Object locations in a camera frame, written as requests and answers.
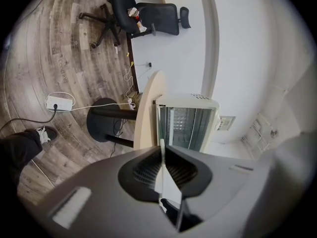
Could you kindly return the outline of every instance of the power strip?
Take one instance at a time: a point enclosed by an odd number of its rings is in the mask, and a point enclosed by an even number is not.
[[[54,104],[57,104],[57,110],[71,111],[73,101],[70,99],[49,96],[46,100],[47,108],[54,110]]]

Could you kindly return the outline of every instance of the shoe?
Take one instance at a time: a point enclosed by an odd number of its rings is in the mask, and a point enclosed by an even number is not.
[[[37,128],[36,131],[39,133],[41,144],[55,140],[58,135],[55,129],[47,126]]]

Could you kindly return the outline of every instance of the wood laminate floor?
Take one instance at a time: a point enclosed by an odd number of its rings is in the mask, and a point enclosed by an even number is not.
[[[30,3],[27,15],[40,0]],[[108,38],[95,50],[89,43],[97,40],[103,24],[78,19],[80,12],[102,16],[100,5],[106,0],[43,0],[38,8],[13,31],[11,48],[1,56],[0,126],[11,118],[48,120],[52,113],[45,108],[45,98],[52,92],[71,93],[76,107],[90,106],[102,97],[121,103],[131,82],[123,80],[129,68],[126,35],[119,34],[122,45],[116,54],[114,38]],[[54,185],[86,165],[110,157],[113,143],[93,140],[86,127],[89,109],[58,113],[47,124],[59,132],[53,143],[45,144],[34,159]],[[14,121],[1,137],[40,125]],[[133,139],[134,127],[126,123],[122,137]],[[131,148],[117,145],[114,155]],[[41,171],[30,163],[20,178],[18,193],[37,203],[53,186]]]

